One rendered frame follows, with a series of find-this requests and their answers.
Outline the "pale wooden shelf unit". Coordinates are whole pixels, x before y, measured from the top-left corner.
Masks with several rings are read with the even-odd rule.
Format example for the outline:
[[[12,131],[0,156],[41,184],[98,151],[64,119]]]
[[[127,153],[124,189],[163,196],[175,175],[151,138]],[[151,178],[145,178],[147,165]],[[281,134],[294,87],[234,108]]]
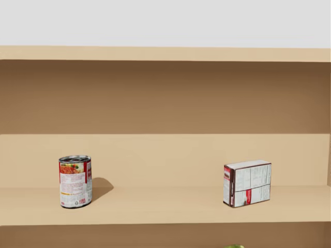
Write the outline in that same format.
[[[330,76],[329,49],[0,45],[0,248],[331,248]],[[253,160],[270,200],[226,205]]]

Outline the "red and white can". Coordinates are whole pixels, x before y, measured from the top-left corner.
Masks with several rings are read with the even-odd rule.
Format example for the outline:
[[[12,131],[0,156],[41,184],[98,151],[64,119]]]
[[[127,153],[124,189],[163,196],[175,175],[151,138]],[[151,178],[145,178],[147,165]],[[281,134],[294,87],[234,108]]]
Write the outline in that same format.
[[[91,157],[62,157],[58,161],[58,166],[61,206],[76,209],[89,205],[93,198]]]

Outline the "red and white carton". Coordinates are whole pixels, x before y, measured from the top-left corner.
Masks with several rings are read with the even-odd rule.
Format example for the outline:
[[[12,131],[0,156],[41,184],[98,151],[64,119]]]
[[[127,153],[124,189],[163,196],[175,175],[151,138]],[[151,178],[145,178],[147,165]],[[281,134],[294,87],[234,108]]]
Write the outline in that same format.
[[[272,164],[253,160],[223,167],[223,203],[238,208],[270,200]]]

